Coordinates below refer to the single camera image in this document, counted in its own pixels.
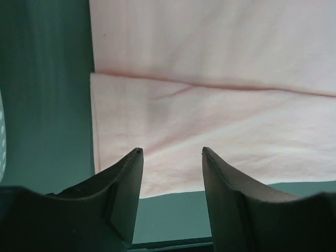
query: fabric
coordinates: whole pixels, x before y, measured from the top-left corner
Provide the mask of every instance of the fabric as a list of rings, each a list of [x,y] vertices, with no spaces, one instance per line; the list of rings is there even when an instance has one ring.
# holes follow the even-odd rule
[[[141,197],[198,191],[208,146],[267,184],[336,180],[335,1],[90,8],[97,172],[138,146]]]

